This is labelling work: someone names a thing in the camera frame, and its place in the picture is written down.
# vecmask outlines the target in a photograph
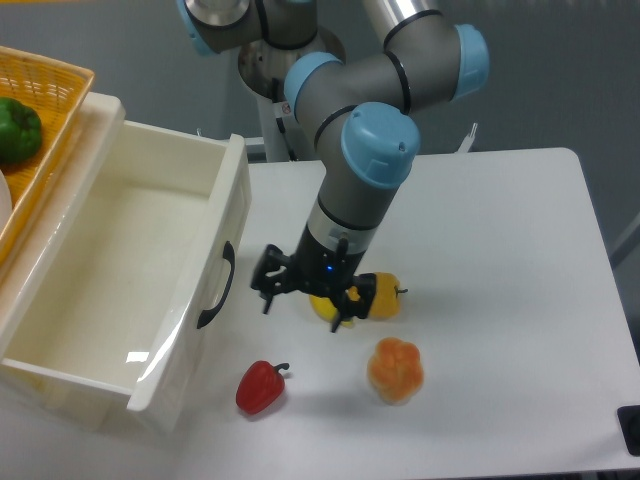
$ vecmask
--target black handle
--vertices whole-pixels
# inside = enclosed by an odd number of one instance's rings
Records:
[[[229,295],[229,290],[231,289],[231,282],[233,282],[233,274],[236,271],[236,254],[233,251],[233,245],[231,242],[227,240],[227,243],[224,244],[224,248],[222,250],[222,258],[224,258],[229,265],[231,265],[231,271],[229,272],[229,278],[227,278],[227,284],[224,286],[224,292],[222,293],[222,298],[218,302],[218,304],[213,307],[211,310],[203,310],[200,314],[200,318],[198,318],[198,328],[206,327],[211,323],[211,320],[222,310],[222,306],[224,302],[227,300],[227,295]]]

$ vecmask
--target white drawer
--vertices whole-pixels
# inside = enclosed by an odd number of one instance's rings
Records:
[[[5,332],[3,373],[87,426],[116,400],[170,430],[203,348],[198,319],[223,295],[223,251],[238,246],[250,201],[241,137],[124,122],[32,301]]]

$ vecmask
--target wicker basket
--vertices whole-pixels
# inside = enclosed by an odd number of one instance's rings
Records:
[[[0,165],[14,205],[0,232],[0,265],[44,200],[49,178],[63,166],[61,147],[93,78],[90,70],[0,46],[0,97],[15,98],[42,120],[40,151],[19,165]]]

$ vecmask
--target black object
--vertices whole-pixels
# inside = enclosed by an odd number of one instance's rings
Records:
[[[220,299],[218,304],[211,310],[203,310],[202,313],[200,313],[200,317],[198,318],[198,329],[206,327],[207,325],[209,325],[209,323],[211,323],[211,320],[213,320],[214,317],[220,312],[220,310],[222,310],[222,306],[227,300],[227,295],[229,295],[231,282],[233,282],[233,274],[236,271],[236,254],[233,250],[233,245],[231,245],[231,242],[229,242],[228,240],[224,244],[224,248],[222,249],[222,258],[229,262],[229,265],[231,266],[229,278],[227,278],[227,284],[224,286],[224,292],[222,292],[222,298]]]
[[[640,457],[640,405],[620,407],[618,420],[627,450],[634,457]]]
[[[311,235],[307,237],[305,234],[303,234],[301,245],[305,245],[310,240]],[[321,256],[305,256],[305,258],[322,259],[321,268],[317,265],[310,269],[304,262],[301,264],[295,254],[287,256],[275,245],[267,245],[251,279],[251,288],[259,291],[260,297],[265,300],[262,313],[269,313],[274,296],[299,290],[308,295],[331,300],[339,312],[331,325],[332,332],[338,329],[343,320],[352,317],[367,318],[376,294],[376,276],[373,273],[361,275],[349,273],[351,262],[349,255],[344,255],[344,251],[343,247],[338,248],[336,253],[327,251]],[[347,295],[347,290],[352,286],[358,289],[360,297],[355,301]]]

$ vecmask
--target yellow bell pepper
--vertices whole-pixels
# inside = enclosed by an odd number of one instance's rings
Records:
[[[400,280],[392,273],[376,272],[376,296],[373,297],[369,316],[374,318],[391,318],[400,313],[399,294],[408,290],[400,290]]]
[[[400,290],[400,281],[391,273],[376,272],[376,295],[369,310],[369,317],[386,320],[400,313],[400,300],[398,295],[406,293],[407,290]],[[358,289],[351,287],[347,290],[347,295],[353,301],[360,298]],[[311,306],[320,318],[327,322],[333,322],[336,313],[336,307],[333,306],[328,298],[314,297],[309,295]],[[353,327],[352,320],[344,320],[342,326]]]

